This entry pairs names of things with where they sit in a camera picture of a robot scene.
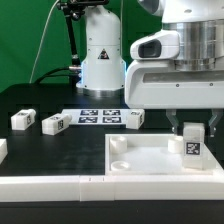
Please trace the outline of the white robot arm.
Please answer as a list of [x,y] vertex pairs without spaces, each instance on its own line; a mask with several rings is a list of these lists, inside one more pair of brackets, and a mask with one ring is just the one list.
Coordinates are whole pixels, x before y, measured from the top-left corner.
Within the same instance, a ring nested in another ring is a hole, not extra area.
[[99,4],[85,9],[87,56],[80,87],[88,94],[124,91],[134,109],[210,109],[210,131],[224,111],[224,0],[137,0],[162,19],[160,31],[136,40],[132,63],[120,57],[119,22]]

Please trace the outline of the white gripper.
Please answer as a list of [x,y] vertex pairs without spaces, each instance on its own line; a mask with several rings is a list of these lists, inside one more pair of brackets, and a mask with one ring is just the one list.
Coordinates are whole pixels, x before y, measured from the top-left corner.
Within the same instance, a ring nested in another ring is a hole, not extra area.
[[125,102],[131,108],[167,109],[174,134],[176,109],[212,109],[214,136],[224,108],[224,41],[184,40],[177,31],[161,30],[135,41],[125,78]]

